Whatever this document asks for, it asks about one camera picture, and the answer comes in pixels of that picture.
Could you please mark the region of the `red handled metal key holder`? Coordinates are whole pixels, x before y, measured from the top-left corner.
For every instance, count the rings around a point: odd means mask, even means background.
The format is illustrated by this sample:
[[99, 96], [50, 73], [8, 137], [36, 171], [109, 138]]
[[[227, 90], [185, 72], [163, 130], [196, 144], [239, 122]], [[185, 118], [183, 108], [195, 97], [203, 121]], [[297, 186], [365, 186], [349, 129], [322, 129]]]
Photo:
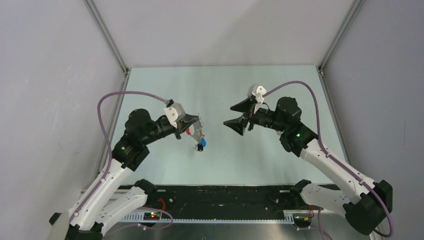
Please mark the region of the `red handled metal key holder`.
[[202, 140], [204, 140], [205, 137], [203, 126], [202, 118], [197, 115], [197, 121], [191, 124], [190, 127], [185, 130], [185, 133], [192, 137], [198, 144], [202, 145]]

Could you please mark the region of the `blue key tag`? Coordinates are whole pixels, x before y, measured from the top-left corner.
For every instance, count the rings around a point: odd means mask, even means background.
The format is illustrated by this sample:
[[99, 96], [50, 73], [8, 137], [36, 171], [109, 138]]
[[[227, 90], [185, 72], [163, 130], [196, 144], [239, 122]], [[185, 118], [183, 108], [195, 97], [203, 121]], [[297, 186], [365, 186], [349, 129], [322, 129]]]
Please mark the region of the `blue key tag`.
[[205, 147], [205, 146], [206, 146], [206, 144], [207, 144], [207, 142], [206, 142], [206, 140], [205, 140], [204, 138], [202, 138], [202, 139], [201, 139], [201, 141], [200, 141], [200, 144], [201, 144], [203, 147]]

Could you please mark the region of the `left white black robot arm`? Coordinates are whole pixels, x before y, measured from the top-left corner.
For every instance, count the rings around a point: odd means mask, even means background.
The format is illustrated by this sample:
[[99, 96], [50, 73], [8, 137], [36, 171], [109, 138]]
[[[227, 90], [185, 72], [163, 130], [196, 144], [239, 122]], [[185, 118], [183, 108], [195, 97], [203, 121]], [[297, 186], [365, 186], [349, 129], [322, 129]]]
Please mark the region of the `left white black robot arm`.
[[111, 151], [111, 161], [72, 208], [50, 218], [49, 240], [101, 240], [130, 212], [156, 206], [157, 188], [145, 179], [137, 181], [114, 202], [108, 201], [148, 156], [148, 144], [169, 135], [180, 139], [182, 133], [200, 121], [199, 116], [185, 113], [178, 103], [164, 108], [164, 112], [157, 120], [152, 120], [146, 109], [129, 114], [124, 134]]

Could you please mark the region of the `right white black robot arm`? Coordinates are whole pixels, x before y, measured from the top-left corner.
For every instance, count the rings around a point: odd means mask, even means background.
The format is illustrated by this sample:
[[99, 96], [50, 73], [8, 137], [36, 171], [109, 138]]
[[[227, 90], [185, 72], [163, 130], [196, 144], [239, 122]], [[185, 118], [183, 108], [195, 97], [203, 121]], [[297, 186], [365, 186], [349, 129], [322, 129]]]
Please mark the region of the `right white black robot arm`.
[[241, 112], [224, 125], [241, 136], [255, 125], [280, 132], [282, 147], [309, 162], [327, 176], [339, 189], [322, 188], [301, 180], [291, 190], [291, 204], [297, 209], [319, 206], [339, 214], [363, 235], [375, 232], [393, 209], [393, 187], [385, 180], [376, 182], [348, 163], [337, 159], [319, 136], [301, 122], [302, 111], [295, 98], [281, 97], [275, 110], [260, 108], [254, 98], [247, 98], [230, 110]]

